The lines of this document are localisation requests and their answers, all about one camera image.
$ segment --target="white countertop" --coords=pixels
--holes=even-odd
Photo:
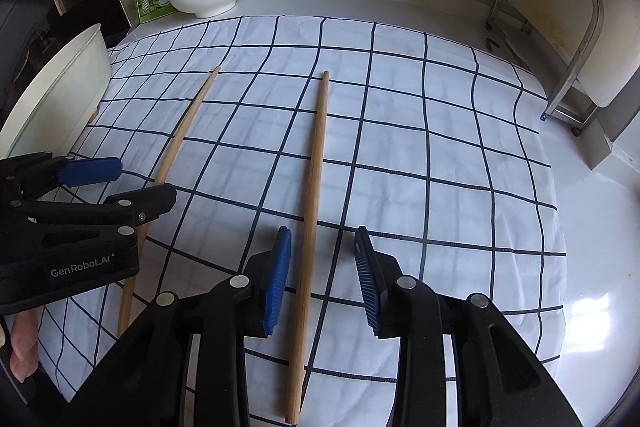
[[[385,0],[239,0],[217,18],[267,14],[376,21],[480,49],[491,36],[477,23]],[[195,21],[191,15],[173,14],[138,26],[126,40]],[[590,171],[568,126],[549,119],[540,131],[568,252],[567,330],[556,381],[584,426],[591,427],[617,402],[640,365],[640,201],[632,191]]]

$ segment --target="screw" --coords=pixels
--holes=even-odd
[[[119,227],[118,233],[120,235],[131,235],[133,233],[133,229],[131,227]]]
[[[156,297],[156,303],[158,306],[168,306],[173,304],[175,301],[174,294],[169,292],[162,292],[158,297]]]
[[[398,277],[396,284],[405,290],[413,290],[415,288],[415,279],[408,275]]]
[[[477,308],[486,308],[489,305],[489,299],[486,295],[481,293],[474,293],[471,295],[471,304]]]
[[[233,288],[244,288],[249,284],[249,277],[246,275],[234,275],[229,279],[229,284],[233,286]]]

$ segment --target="wooden chopstick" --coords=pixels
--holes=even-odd
[[[191,126],[191,122],[193,118],[196,116],[198,108],[202,105],[202,100],[204,100],[205,95],[209,91],[211,84],[218,76],[218,72],[220,71],[220,66],[218,66],[215,70],[211,71],[209,77],[202,85],[200,90],[198,91],[196,97],[191,102],[187,112],[180,120],[180,125],[175,132],[174,139],[171,140],[169,144],[169,148],[166,150],[164,155],[164,159],[158,169],[158,174],[156,175],[156,181],[154,185],[162,185],[169,175],[169,171],[171,170],[171,166],[174,164],[175,157],[178,153],[178,149],[180,149],[180,144],[182,140],[187,134],[189,127]],[[138,227],[138,256],[142,255],[142,248],[145,245],[146,234],[149,231],[149,226],[151,223],[145,223],[144,225],[140,225]],[[136,277],[129,277],[124,282],[124,288],[122,290],[122,297],[120,298],[120,313],[118,314],[118,336],[124,333],[124,331],[129,327],[129,320],[131,316],[131,303],[133,300],[133,289],[136,286]]]
[[[306,320],[311,299],[311,279],[314,270],[316,250],[316,225],[318,223],[318,203],[322,176],[322,156],[324,153],[324,128],[326,126],[326,106],[329,92],[329,71],[322,74],[316,105],[316,128],[311,150],[311,163],[306,180],[306,197],[303,221],[302,253],[296,289],[296,314],[293,324],[291,357],[289,359],[289,392],[285,422],[293,425],[300,419],[302,402],[302,382],[305,368]]]

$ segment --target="white tablecloth with grid lines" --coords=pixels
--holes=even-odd
[[[180,147],[171,213],[150,228],[134,315],[161,291],[207,292],[269,250],[279,226],[299,251],[305,169],[322,71],[330,97],[300,425],[384,426],[397,339],[367,326],[353,230],[438,293],[490,296],[553,372],[564,336],[564,238],[529,73],[421,32],[353,20],[200,22],[110,51],[100,115],[73,152],[119,156],[109,184],[49,195],[96,203],[148,185],[209,71],[222,71]],[[295,286],[295,263],[287,285]],[[40,356],[67,399],[113,345],[121,285],[46,306]],[[246,339],[255,425],[283,422],[293,294],[267,340]],[[447,396],[455,425],[455,373]],[[188,382],[193,400],[194,375]]]

